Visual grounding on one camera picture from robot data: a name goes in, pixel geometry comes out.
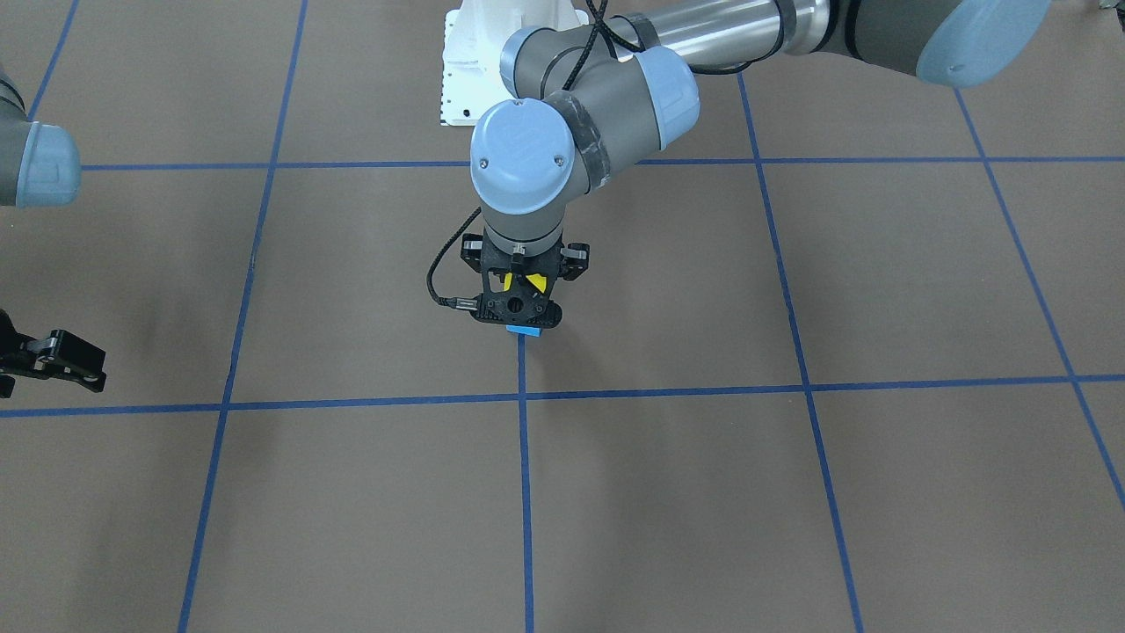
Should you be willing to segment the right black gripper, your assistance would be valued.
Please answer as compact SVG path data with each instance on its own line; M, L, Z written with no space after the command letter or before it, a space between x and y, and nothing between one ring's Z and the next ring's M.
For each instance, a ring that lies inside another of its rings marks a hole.
M107 374L105 350L69 331L51 331L44 340L18 332L1 311L1 397L9 399L17 376L68 381L91 392L104 392Z

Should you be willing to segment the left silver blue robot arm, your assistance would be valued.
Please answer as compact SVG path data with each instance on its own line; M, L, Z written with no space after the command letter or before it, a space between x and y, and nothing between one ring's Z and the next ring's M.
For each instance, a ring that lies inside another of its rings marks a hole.
M510 331L557 327L555 284L590 248L562 239L568 204L667 150L700 117L699 76L736 75L777 54L838 54L926 84L984 84L1041 27L1046 1L683 1L608 15L569 31L524 25L501 47L508 98L470 143L482 234L441 248L482 275L482 293L431 299Z

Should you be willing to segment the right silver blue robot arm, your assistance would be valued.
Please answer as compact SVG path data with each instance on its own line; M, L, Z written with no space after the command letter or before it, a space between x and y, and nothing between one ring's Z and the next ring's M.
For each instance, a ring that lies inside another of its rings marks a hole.
M81 186L76 144L61 126L33 120L19 89L1 73L1 204L28 208L65 206ZM18 377L51 378L104 392L105 350L69 331L44 338L24 335L1 311L1 397L12 396Z

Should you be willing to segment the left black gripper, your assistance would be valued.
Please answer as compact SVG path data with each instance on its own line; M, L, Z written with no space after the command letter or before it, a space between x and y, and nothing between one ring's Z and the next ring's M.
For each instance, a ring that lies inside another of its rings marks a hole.
M502 252L483 234L466 234L461 238L461 259L482 275L482 293L474 299L461 299L462 311L486 324L525 325L546 331L562 322L562 306L551 300L555 282L583 275L590 264L590 247L582 242L562 244L558 239L540 255L524 255ZM526 283L518 283L504 292L504 273L546 275L548 292L539 293Z

